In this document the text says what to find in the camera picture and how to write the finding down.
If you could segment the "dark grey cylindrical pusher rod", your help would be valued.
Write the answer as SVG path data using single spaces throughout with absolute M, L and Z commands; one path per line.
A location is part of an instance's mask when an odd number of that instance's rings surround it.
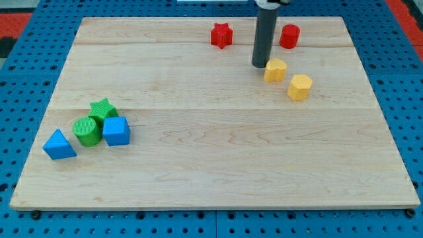
M 258 10 L 252 53 L 252 65 L 256 68 L 265 68 L 270 59 L 278 10 L 279 8 Z

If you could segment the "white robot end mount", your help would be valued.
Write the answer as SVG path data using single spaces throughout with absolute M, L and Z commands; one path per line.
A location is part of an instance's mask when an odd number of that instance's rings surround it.
M 282 5 L 289 5 L 292 0 L 254 0 L 258 7 L 265 10 L 276 10 Z

